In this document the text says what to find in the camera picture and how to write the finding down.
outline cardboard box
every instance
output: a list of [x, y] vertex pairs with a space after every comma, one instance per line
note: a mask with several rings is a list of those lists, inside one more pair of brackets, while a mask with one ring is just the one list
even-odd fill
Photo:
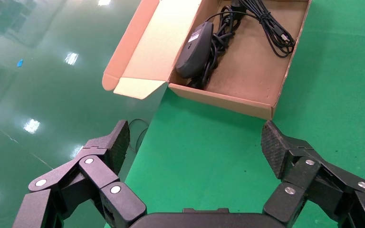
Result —
[[104, 72], [104, 89], [144, 99], [168, 83], [181, 97], [271, 120], [311, 0], [264, 3], [296, 40], [292, 55], [277, 57], [259, 22], [244, 17], [207, 88], [197, 90], [184, 86], [175, 63], [192, 31], [230, 1], [142, 0]]

